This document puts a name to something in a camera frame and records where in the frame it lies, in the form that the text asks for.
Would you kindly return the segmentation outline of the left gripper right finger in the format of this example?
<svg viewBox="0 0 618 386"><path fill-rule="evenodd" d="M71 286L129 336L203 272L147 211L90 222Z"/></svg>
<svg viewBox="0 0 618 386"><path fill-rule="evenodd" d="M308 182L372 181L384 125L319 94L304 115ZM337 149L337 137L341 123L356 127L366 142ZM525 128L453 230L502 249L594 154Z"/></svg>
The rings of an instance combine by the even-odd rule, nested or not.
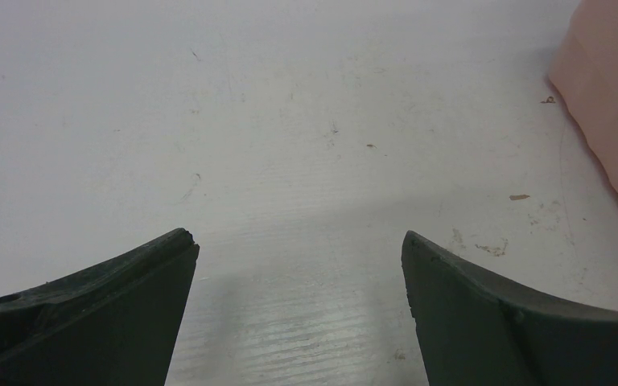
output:
<svg viewBox="0 0 618 386"><path fill-rule="evenodd" d="M618 385L618 311L558 298L416 232L402 270L432 385Z"/></svg>

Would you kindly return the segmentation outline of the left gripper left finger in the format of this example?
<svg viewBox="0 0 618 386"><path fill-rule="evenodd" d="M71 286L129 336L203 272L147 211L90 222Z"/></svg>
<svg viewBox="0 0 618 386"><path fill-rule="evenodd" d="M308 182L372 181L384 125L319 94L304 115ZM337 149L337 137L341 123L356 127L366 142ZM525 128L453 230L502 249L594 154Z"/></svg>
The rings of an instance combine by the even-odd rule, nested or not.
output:
<svg viewBox="0 0 618 386"><path fill-rule="evenodd" d="M199 246L177 228L0 297L0 385L162 385Z"/></svg>

